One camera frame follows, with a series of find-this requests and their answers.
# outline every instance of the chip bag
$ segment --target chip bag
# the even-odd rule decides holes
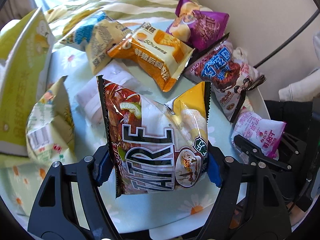
[[[166,32],[199,51],[223,36],[229,20],[227,13],[200,11],[190,0],[179,0],[176,15]]]
[[[231,141],[236,147],[234,137],[240,134],[261,148],[261,151],[265,156],[276,159],[278,157],[276,150],[281,141],[285,125],[285,122],[262,119],[256,113],[249,111],[244,107],[236,122]],[[248,164],[249,156],[241,152],[241,150],[240,157]]]
[[[160,104],[98,76],[117,191],[142,194],[189,188],[207,168],[210,83]]]
[[[29,158],[50,166],[76,162],[74,123],[64,81],[60,78],[34,105],[27,121],[26,141]]]
[[[99,10],[77,23],[60,43],[85,51],[92,73],[96,75],[111,60],[106,51],[131,30]]]
[[[225,38],[195,55],[184,75],[196,83],[211,81],[225,116],[234,122],[244,103],[246,91],[253,90],[266,78],[255,68],[234,58],[232,43]]]
[[[192,52],[193,49],[182,41],[144,23],[108,54],[138,63],[163,92],[168,92],[185,69]]]

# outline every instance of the bedsheet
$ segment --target bedsheet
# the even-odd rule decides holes
[[[157,23],[175,19],[175,8],[179,0],[70,0],[45,13],[57,41],[84,17],[98,9],[129,27],[144,22]],[[62,48],[56,43],[54,49]]]

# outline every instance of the green snack bag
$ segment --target green snack bag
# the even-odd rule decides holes
[[[41,8],[0,36],[0,152],[28,156],[25,128],[34,104],[45,92],[54,36]],[[7,167],[10,156],[2,156]]]
[[[35,104],[28,118],[26,140],[28,156],[50,166],[76,162],[74,123],[68,93],[61,77]]]

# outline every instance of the orange snack packet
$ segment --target orange snack packet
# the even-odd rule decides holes
[[[144,23],[110,49],[108,55],[138,63],[163,92],[168,92],[187,66],[193,51],[172,35]]]

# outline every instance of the barcode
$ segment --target barcode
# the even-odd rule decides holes
[[[46,146],[51,141],[51,136],[46,126],[29,133],[28,138],[30,141],[31,148],[33,150]]]

